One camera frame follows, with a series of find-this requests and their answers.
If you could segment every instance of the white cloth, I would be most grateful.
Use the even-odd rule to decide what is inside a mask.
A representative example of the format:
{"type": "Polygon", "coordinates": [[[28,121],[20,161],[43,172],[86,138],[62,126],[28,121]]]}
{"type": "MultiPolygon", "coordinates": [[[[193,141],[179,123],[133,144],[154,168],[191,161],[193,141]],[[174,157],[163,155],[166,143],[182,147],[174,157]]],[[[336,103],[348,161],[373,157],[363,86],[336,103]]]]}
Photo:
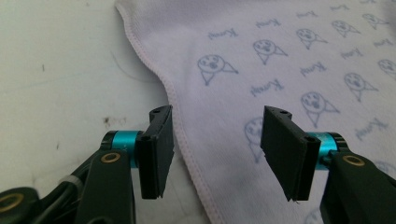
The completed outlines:
{"type": "Polygon", "coordinates": [[[396,1],[121,0],[126,34],[163,82],[213,223],[320,223],[327,172],[287,202],[260,149],[265,105],[337,132],[396,176],[396,1]]]}

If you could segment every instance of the white table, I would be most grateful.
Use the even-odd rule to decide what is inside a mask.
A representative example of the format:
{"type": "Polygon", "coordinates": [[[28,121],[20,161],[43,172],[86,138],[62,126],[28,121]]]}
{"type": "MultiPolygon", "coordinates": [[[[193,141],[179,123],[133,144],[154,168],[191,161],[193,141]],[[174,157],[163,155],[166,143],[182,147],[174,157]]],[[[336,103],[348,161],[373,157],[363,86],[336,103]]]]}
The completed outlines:
{"type": "MultiPolygon", "coordinates": [[[[134,54],[114,2],[0,1],[0,191],[40,197],[110,130],[142,130],[167,104],[163,85],[134,54]]],[[[206,223],[177,151],[164,198],[140,198],[137,223],[206,223]]]]}

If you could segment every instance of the fabric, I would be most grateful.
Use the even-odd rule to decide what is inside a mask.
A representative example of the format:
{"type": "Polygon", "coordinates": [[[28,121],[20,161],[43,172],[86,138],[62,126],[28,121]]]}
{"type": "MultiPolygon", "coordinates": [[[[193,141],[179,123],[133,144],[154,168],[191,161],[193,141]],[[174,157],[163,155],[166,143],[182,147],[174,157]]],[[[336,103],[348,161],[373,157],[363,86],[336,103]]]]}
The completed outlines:
{"type": "Polygon", "coordinates": [[[320,223],[326,171],[287,202],[260,149],[265,105],[336,132],[396,176],[396,1],[121,0],[126,34],[174,106],[213,223],[320,223]]]}

